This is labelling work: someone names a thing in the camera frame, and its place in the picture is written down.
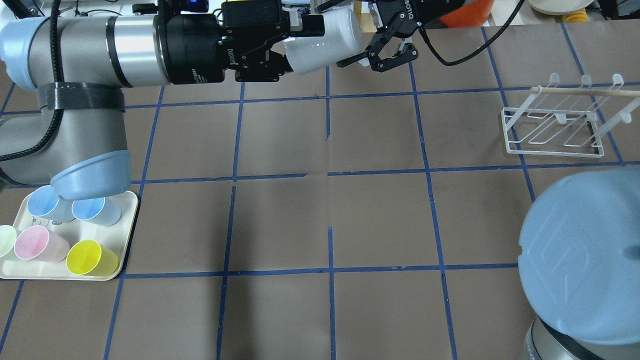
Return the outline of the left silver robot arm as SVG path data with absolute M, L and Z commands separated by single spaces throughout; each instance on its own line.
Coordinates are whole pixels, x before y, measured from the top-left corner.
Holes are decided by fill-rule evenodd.
M 279 0 L 158 0 L 151 14 L 60 16 L 7 23 L 1 60 L 39 115 L 1 121 L 1 187 L 49 184 L 58 198 L 107 198 L 131 186 L 124 88 L 276 82 L 292 71 L 272 46 L 326 34 L 322 14 Z

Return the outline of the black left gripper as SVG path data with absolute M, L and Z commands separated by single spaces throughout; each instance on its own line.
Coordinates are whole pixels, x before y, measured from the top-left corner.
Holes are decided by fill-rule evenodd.
M 159 0 L 158 39 L 169 82 L 271 83 L 293 72 L 272 47 L 288 37 L 323 37 L 322 14 L 290 14 L 279 0 L 230 0 L 218 14 L 206 0 Z

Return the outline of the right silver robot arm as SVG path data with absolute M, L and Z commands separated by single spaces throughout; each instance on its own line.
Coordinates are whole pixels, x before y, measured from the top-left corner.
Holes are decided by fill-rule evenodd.
M 400 93 L 333 85 L 330 141 L 370 156 L 364 131 L 416 121 L 410 154 L 379 170 L 330 168 L 331 357 L 338 360 L 624 359 L 570 339 L 544 305 L 607 331 L 639 319 L 639 123 L 605 159 L 505 153 L 501 111 L 519 88 L 598 70 L 639 88 L 639 21 L 517 26 L 459 70 L 409 64 Z M 453 85 L 422 89 L 443 72 Z

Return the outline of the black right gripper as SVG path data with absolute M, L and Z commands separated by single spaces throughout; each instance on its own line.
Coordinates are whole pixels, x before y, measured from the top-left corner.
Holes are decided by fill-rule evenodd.
M 373 0 L 372 18 L 378 33 L 372 35 L 365 49 L 348 58 L 336 62 L 338 68 L 346 68 L 352 64 L 366 64 L 378 73 L 398 68 L 419 57 L 419 51 L 411 42 L 403 42 L 393 56 L 381 58 L 380 53 L 394 37 L 386 30 L 399 13 L 405 14 L 402 25 L 396 30 L 397 35 L 412 35 L 421 25 L 428 24 L 455 10 L 470 5 L 470 0 Z

